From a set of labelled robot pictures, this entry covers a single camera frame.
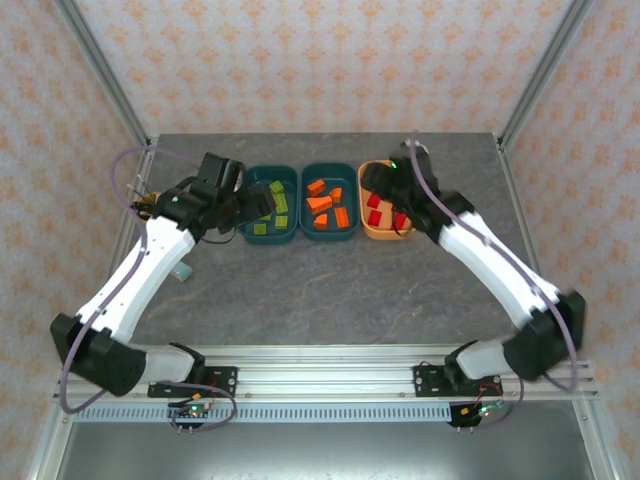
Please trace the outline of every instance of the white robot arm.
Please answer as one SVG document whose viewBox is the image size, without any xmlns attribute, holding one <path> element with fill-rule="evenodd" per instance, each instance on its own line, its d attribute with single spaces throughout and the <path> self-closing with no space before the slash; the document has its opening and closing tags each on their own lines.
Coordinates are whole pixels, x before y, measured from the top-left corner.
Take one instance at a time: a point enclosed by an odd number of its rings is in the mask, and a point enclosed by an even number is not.
<svg viewBox="0 0 640 480">
<path fill-rule="evenodd" d="M 407 159 L 405 153 L 391 156 L 394 165 L 400 168 L 390 169 L 381 164 L 375 169 L 369 167 L 362 179 L 363 186 L 392 201 L 398 211 L 409 216 L 416 229 L 467 266 L 498 299 L 518 330 L 510 339 L 471 342 L 452 352 L 445 360 L 446 365 L 441 367 L 445 370 L 444 378 L 454 387 L 508 372 L 515 372 L 525 380 L 537 379 L 567 357 L 563 337 L 539 293 L 543 292 L 557 306 L 570 327 L 576 348 L 582 340 L 584 299 L 575 292 L 563 295 L 557 287 L 532 272 L 493 235 L 464 197 L 457 192 L 440 192 L 431 175 L 442 201 L 466 224 L 481 232 L 484 241 L 461 225 L 448 222 L 428 199 L 416 193 L 412 183 L 407 183 L 412 181 L 412 176 L 403 177 L 407 175 L 406 163 L 402 168 L 402 162 Z M 203 382 L 200 378 L 203 361 L 193 350 L 176 344 L 143 349 L 129 342 L 142 312 L 162 282 L 207 229 L 230 229 L 273 211 L 273 198 L 266 187 L 238 192 L 227 188 L 224 198 L 220 197 L 220 192 L 225 192 L 221 186 L 233 185 L 237 180 L 237 175 L 227 175 L 234 167 L 221 164 L 221 160 L 205 156 L 189 192 L 174 188 L 159 198 L 153 217 L 146 225 L 144 257 L 107 307 L 100 310 L 103 300 L 130 274 L 140 255 L 140 241 L 104 287 L 73 318 L 61 314 L 54 320 L 51 332 L 64 361 L 72 344 L 78 341 L 76 337 L 82 325 L 95 312 L 100 313 L 86 337 L 79 339 L 83 348 L 73 359 L 72 372 L 114 395 L 124 395 L 138 383 Z M 428 155 L 423 161 L 424 170 L 430 173 Z M 511 262 L 490 248 L 489 243 L 499 245 Z M 514 268 L 514 262 L 534 280 L 535 289 Z"/>
</svg>

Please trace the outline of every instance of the green block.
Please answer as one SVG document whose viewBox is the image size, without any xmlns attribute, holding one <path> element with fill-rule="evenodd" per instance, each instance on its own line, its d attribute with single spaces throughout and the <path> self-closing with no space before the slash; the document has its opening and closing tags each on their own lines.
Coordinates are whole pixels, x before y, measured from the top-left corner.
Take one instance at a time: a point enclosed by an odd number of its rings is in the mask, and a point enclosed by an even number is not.
<svg viewBox="0 0 640 480">
<path fill-rule="evenodd" d="M 264 223 L 256 223 L 253 226 L 253 234 L 254 235 L 266 235 L 267 234 L 267 226 Z"/>
<path fill-rule="evenodd" d="M 278 180 L 269 185 L 269 188 L 273 193 L 284 193 L 284 185 L 282 185 Z"/>
<path fill-rule="evenodd" d="M 287 198 L 284 196 L 284 193 L 275 194 L 273 196 L 273 199 L 276 202 L 276 213 L 289 212 L 289 207 L 287 206 Z"/>
<path fill-rule="evenodd" d="M 276 228 L 278 229 L 287 229 L 287 216 L 286 215 L 278 215 L 276 217 Z"/>
</svg>

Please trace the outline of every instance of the cable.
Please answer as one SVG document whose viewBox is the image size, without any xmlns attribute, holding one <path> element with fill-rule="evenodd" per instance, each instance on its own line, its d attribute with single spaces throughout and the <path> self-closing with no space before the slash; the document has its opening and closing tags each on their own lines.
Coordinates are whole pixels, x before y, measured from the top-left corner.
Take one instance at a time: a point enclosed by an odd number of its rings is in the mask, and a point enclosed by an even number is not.
<svg viewBox="0 0 640 480">
<path fill-rule="evenodd" d="M 416 140 L 410 139 L 409 141 L 409 151 L 411 153 L 411 166 L 413 167 L 413 173 L 418 179 L 420 186 L 427 194 L 429 199 L 444 213 L 447 217 L 451 219 L 457 225 L 460 225 L 467 232 L 472 234 L 474 237 L 479 239 L 485 245 L 491 247 L 498 255 L 500 255 L 509 265 L 511 265 L 516 272 L 522 277 L 522 279 L 526 282 L 526 284 L 531 289 L 531 292 L 534 295 L 537 295 L 542 299 L 545 303 L 549 311 L 552 313 L 555 318 L 558 326 L 560 327 L 560 331 L 562 332 L 562 337 L 564 338 L 565 344 L 567 345 L 567 350 L 569 352 L 569 358 L 571 359 L 571 379 L 569 380 L 569 385 L 563 385 L 557 380 L 551 378 L 548 374 L 544 374 L 544 378 L 546 378 L 552 385 L 555 387 L 566 390 L 573 391 L 578 384 L 578 355 L 576 352 L 576 347 L 573 344 L 573 340 L 571 339 L 571 333 L 569 332 L 569 328 L 567 327 L 564 318 L 558 311 L 558 307 L 551 301 L 551 299 L 542 291 L 540 287 L 536 284 L 536 282 L 527 274 L 527 272 L 516 262 L 511 255 L 509 255 L 505 250 L 503 250 L 500 246 L 494 244 L 489 238 L 485 237 L 482 233 L 477 231 L 471 225 L 467 224 L 464 220 L 461 220 L 455 213 L 447 208 L 447 206 L 440 201 L 440 199 L 433 193 L 429 185 L 427 184 L 422 172 L 420 171 L 420 166 L 418 165 L 418 158 L 416 156 Z"/>
<path fill-rule="evenodd" d="M 486 425 L 478 425 L 477 427 L 473 427 L 472 430 L 487 430 L 488 428 L 493 428 L 497 425 L 504 425 L 505 422 L 513 418 L 513 414 L 515 413 L 516 410 L 518 410 L 518 408 L 520 408 L 520 406 L 522 405 L 522 402 L 524 401 L 524 382 L 520 377 L 518 377 L 518 382 L 520 382 L 520 396 L 518 397 L 518 401 L 513 406 L 513 408 L 509 410 L 509 412 L 507 412 L 507 414 L 504 417 L 499 418 L 495 422 L 491 422 Z"/>
<path fill-rule="evenodd" d="M 485 387 L 491 387 L 495 389 L 500 395 L 500 399 L 504 401 L 504 393 L 502 392 L 502 387 L 500 387 L 500 385 L 496 385 L 495 383 L 481 383 L 480 393 L 478 394 L 478 398 L 476 398 L 476 403 L 473 406 L 473 408 L 476 408 L 478 406 L 478 403 L 480 403 L 480 399 L 484 396 L 484 391 L 486 390 Z"/>
<path fill-rule="evenodd" d="M 206 425 L 206 426 L 203 425 L 199 428 L 191 430 L 192 433 L 202 433 L 210 430 L 215 430 L 216 428 L 224 427 L 227 423 L 233 420 L 233 418 L 238 414 L 238 404 L 236 403 L 236 399 L 233 398 L 233 395 L 231 395 L 230 393 L 226 392 L 221 388 L 214 387 L 212 385 L 198 385 L 196 383 L 183 383 L 183 382 L 158 382 L 158 383 L 162 385 L 169 385 L 170 387 L 197 388 L 198 390 L 208 390 L 211 393 L 219 393 L 220 395 L 222 395 L 223 397 L 227 397 L 231 401 L 231 413 L 227 415 L 227 418 L 219 422 L 216 422 L 212 425 Z M 175 428 L 178 432 L 182 430 L 182 427 L 177 424 L 176 419 L 178 418 L 178 415 L 186 412 L 187 410 L 189 410 L 189 405 L 186 405 L 181 409 L 176 410 L 171 416 L 171 426 Z"/>
<path fill-rule="evenodd" d="M 228 239 L 226 239 L 226 240 L 221 240 L 221 241 L 219 241 L 219 242 L 215 242 L 215 241 L 213 241 L 213 240 L 207 240 L 207 239 L 206 239 L 206 238 L 204 238 L 204 237 L 202 237 L 202 238 L 200 239 L 200 241 L 201 241 L 201 242 L 204 242 L 204 243 L 208 243 L 209 245 L 225 245 L 225 244 L 229 243 L 231 240 L 233 240 L 234 238 L 236 238 L 236 232 L 237 232 L 237 229 L 235 229 L 235 228 L 234 228 L 234 229 L 233 229 L 233 235 L 231 235 L 231 238 L 228 238 Z"/>
<path fill-rule="evenodd" d="M 181 160 L 190 165 L 193 165 L 196 168 L 198 167 L 198 164 L 191 159 L 183 157 L 178 153 L 165 150 L 164 148 L 154 147 L 151 145 L 141 145 L 141 146 L 128 148 L 120 152 L 113 159 L 113 162 L 111 163 L 111 170 L 109 172 L 111 187 L 113 188 L 113 192 L 116 196 L 116 199 L 120 203 L 120 205 L 122 205 L 126 209 L 126 211 L 132 215 L 133 221 L 140 229 L 140 250 L 138 252 L 138 256 L 133 262 L 133 265 L 131 266 L 131 269 L 125 274 L 125 276 L 122 278 L 120 283 L 116 285 L 113 291 L 106 296 L 106 298 L 102 301 L 102 303 L 100 303 L 96 311 L 89 316 L 89 318 L 84 323 L 82 328 L 80 328 L 78 335 L 76 335 L 76 338 L 71 344 L 71 348 L 69 348 L 69 353 L 67 353 L 67 357 L 65 358 L 64 364 L 62 366 L 62 373 L 60 374 L 60 407 L 62 408 L 62 410 L 64 410 L 68 414 L 74 414 L 84 410 L 85 408 L 87 408 L 89 405 L 91 405 L 93 402 L 98 400 L 100 397 L 102 397 L 102 395 L 106 393 L 106 390 L 101 390 L 98 393 L 96 393 L 93 397 L 89 398 L 89 400 L 87 400 L 83 404 L 77 407 L 71 407 L 69 405 L 68 398 L 67 398 L 67 389 L 69 385 L 69 373 L 71 372 L 71 365 L 73 364 L 73 360 L 75 359 L 75 356 L 78 353 L 78 349 L 80 348 L 80 344 L 82 343 L 82 340 L 84 340 L 84 337 L 87 335 L 87 333 L 91 329 L 91 326 L 95 323 L 95 321 L 104 311 L 104 309 L 107 308 L 109 303 L 111 303 L 111 301 L 118 295 L 118 293 L 120 293 L 120 291 L 124 288 L 124 286 L 129 282 L 131 277 L 133 277 L 133 275 L 136 273 L 136 271 L 140 267 L 140 264 L 142 263 L 142 260 L 144 259 L 145 252 L 147 251 L 147 240 L 148 240 L 147 230 L 144 228 L 144 223 L 142 222 L 142 219 L 140 219 L 136 214 L 135 210 L 129 206 L 127 199 L 122 194 L 122 192 L 118 189 L 117 182 L 116 182 L 116 167 L 120 162 L 120 160 L 122 160 L 126 155 L 129 155 L 135 152 L 149 152 L 149 151 L 162 153 L 169 157 L 173 157 L 177 160 Z"/>
</svg>

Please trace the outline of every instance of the orange tray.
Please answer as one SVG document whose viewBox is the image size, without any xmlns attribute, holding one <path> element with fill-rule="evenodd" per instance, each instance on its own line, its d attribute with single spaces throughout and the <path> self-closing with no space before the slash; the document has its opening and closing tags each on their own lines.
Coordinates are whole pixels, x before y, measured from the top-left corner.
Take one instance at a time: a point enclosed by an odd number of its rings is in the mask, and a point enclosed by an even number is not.
<svg viewBox="0 0 640 480">
<path fill-rule="evenodd" d="M 384 163 L 385 165 L 391 165 L 389 160 L 371 160 L 369 162 L 365 162 L 360 165 L 358 168 L 358 191 L 360 192 L 360 219 L 362 220 L 362 226 L 364 227 L 364 233 L 374 240 L 404 240 L 407 237 L 413 235 L 416 231 L 415 228 L 411 227 L 411 223 L 407 219 L 408 228 L 398 229 L 400 235 L 398 235 L 395 230 L 391 227 L 391 203 L 385 202 L 384 200 L 380 201 L 380 205 L 375 210 L 382 212 L 382 217 L 380 218 L 380 226 L 372 227 L 367 223 L 369 219 L 369 213 L 371 210 L 374 210 L 371 207 L 367 206 L 367 202 L 369 201 L 369 197 L 371 196 L 371 192 L 362 188 L 362 173 L 367 165 L 370 163 Z"/>
</svg>

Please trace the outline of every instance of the patterned wallpaper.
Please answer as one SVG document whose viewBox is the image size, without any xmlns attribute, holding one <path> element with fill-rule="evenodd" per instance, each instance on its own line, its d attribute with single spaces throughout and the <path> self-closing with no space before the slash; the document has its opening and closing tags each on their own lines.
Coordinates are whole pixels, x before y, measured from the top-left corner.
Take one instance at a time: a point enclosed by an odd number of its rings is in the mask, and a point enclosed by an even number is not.
<svg viewBox="0 0 640 480">
<path fill-rule="evenodd" d="M 509 160 L 544 273 L 589 302 L 585 354 L 640 475 L 637 2 L 595 2 Z"/>
<path fill-rule="evenodd" d="M 150 135 L 499 133 L 569 0 L 80 0 Z"/>
<path fill-rule="evenodd" d="M 60 369 L 49 324 L 106 275 L 120 218 L 108 167 L 133 141 L 53 1 L 1 2 L 0 32 L 0 477 L 13 479 Z"/>
</svg>

